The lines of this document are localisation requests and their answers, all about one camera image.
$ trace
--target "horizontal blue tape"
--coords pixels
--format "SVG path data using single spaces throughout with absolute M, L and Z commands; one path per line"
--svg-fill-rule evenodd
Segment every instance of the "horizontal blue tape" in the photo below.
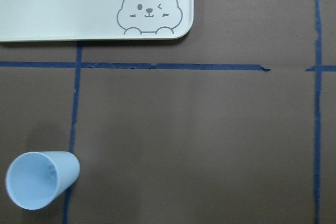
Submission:
M 0 61 L 0 67 L 12 68 L 75 68 L 75 62 L 14 62 Z M 106 62 L 82 62 L 81 68 L 95 69 L 162 69 L 162 70 L 236 70 L 236 71 L 270 71 L 261 65 L 248 64 L 179 64 L 160 63 L 106 63 Z
M 322 66 L 321 70 L 322 72 L 336 72 L 336 66 Z M 308 68 L 306 71 L 315 72 L 316 67 L 314 66 L 314 67 Z

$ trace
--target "bear face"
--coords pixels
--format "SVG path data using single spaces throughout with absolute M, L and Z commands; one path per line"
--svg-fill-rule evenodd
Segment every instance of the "bear face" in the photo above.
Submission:
M 117 21 L 125 30 L 157 33 L 160 29 L 173 29 L 182 21 L 182 11 L 177 0 L 124 0 Z

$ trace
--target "bear paw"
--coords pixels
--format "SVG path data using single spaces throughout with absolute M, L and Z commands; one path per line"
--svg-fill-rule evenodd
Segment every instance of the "bear paw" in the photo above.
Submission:
M 174 34 L 174 31 L 173 29 L 170 29 L 169 27 L 161 27 L 155 32 L 155 34 L 158 34 L 158 35 Z
M 137 36 L 137 35 L 141 35 L 141 31 L 137 28 L 129 28 L 125 30 L 124 35 Z

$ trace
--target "cup rim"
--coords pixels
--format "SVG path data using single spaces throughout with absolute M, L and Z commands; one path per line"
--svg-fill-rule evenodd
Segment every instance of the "cup rim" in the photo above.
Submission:
M 48 159 L 52 165 L 54 166 L 55 168 L 55 171 L 56 171 L 56 186 L 54 188 L 54 192 L 52 194 L 52 196 L 50 196 L 50 200 L 45 202 L 44 204 L 41 204 L 40 206 L 38 207 L 29 207 L 29 206 L 26 206 L 25 204 L 22 204 L 22 202 L 19 202 L 14 194 L 13 194 L 13 191 L 11 189 L 11 185 L 10 185 L 10 182 L 9 182 L 9 177 L 10 177 L 10 174 L 12 173 L 13 169 L 14 169 L 14 166 L 15 164 L 24 156 L 28 156 L 28 155 L 40 155 L 40 156 L 43 156 L 44 158 Z M 53 160 L 46 154 L 42 153 L 42 152 L 26 152 L 24 154 L 21 154 L 19 155 L 18 157 L 16 157 L 12 163 L 10 164 L 8 170 L 7 170 L 7 173 L 6 173 L 6 190 L 7 190 L 7 193 L 9 195 L 9 197 L 11 198 L 11 200 L 16 204 L 18 205 L 19 207 L 22 207 L 24 209 L 27 209 L 27 210 L 37 210 L 37 209 L 41 209 L 41 208 L 44 208 L 46 207 L 48 204 L 50 204 L 56 197 L 57 195 L 57 191 L 59 190 L 59 186 L 60 186 L 60 179 L 59 179 L 59 171 L 55 165 L 55 163 L 53 162 Z

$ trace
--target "vertical blue tape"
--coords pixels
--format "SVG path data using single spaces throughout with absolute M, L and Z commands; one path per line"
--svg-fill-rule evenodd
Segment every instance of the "vertical blue tape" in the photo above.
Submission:
M 78 112 L 81 64 L 82 64 L 82 42 L 79 41 L 77 42 L 77 55 L 75 64 L 75 92 L 73 95 L 71 132 L 69 143 L 69 152 L 71 153 L 74 152 L 75 139 L 76 139 L 76 123 Z M 69 210 L 70 198 L 71 198 L 71 186 L 65 191 L 63 221 L 62 221 L 63 224 L 68 224 L 68 210 Z
M 322 91 L 322 21 L 320 0 L 315 0 L 315 29 L 318 34 L 316 40 L 315 62 L 315 143 L 314 143 L 314 203 L 315 224 L 320 224 L 321 198 L 321 91 Z

